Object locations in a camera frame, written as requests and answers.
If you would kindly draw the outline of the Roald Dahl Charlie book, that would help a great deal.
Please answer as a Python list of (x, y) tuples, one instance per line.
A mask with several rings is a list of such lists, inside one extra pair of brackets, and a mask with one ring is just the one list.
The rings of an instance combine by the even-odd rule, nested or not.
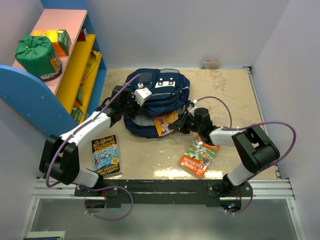
[(176, 111), (166, 115), (158, 116), (153, 118), (153, 122), (159, 137), (170, 134), (173, 129), (169, 127), (170, 124), (178, 120), (178, 114)]

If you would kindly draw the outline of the navy blue school backpack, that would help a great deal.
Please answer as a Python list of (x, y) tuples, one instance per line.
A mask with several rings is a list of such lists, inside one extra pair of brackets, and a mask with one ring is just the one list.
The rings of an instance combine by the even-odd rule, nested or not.
[(189, 104), (190, 80), (176, 69), (139, 68), (129, 74), (126, 82), (141, 74), (132, 81), (128, 88), (131, 92), (142, 83), (152, 95), (143, 104), (142, 111), (134, 118), (123, 117), (126, 129), (133, 135), (147, 139), (161, 138), (158, 136), (153, 118), (177, 112), (183, 113)]

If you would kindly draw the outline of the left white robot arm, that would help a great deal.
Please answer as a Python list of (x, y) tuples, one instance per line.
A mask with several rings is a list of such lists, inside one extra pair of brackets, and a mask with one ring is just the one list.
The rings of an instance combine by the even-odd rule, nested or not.
[(39, 170), (46, 175), (46, 186), (55, 186), (50, 182), (53, 178), (58, 184), (84, 186), (92, 196), (99, 196), (104, 184), (99, 181), (98, 173), (80, 167), (79, 151), (98, 134), (120, 121), (122, 116), (136, 116), (151, 94), (146, 87), (131, 92), (126, 86), (116, 86), (111, 98), (79, 126), (60, 136), (48, 136), (39, 164)]

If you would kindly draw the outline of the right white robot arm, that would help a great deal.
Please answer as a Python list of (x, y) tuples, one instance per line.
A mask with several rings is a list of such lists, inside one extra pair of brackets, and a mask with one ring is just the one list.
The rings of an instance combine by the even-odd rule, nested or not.
[(243, 183), (280, 158), (278, 148), (260, 126), (244, 130), (218, 127), (213, 124), (209, 111), (204, 107), (196, 108), (193, 113), (184, 112), (169, 127), (183, 134), (195, 132), (207, 145), (236, 148), (241, 163), (214, 186), (220, 196), (235, 196)]

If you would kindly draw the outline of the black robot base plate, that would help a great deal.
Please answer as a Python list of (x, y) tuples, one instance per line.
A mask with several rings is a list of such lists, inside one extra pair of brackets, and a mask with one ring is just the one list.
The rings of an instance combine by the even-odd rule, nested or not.
[(120, 208), (123, 204), (131, 203), (220, 207), (221, 203), (226, 204), (253, 195), (248, 182), (231, 189), (223, 189), (221, 179), (105, 179), (100, 186), (108, 189), (90, 191), (77, 186), (74, 195), (86, 200), (105, 200), (107, 208)]

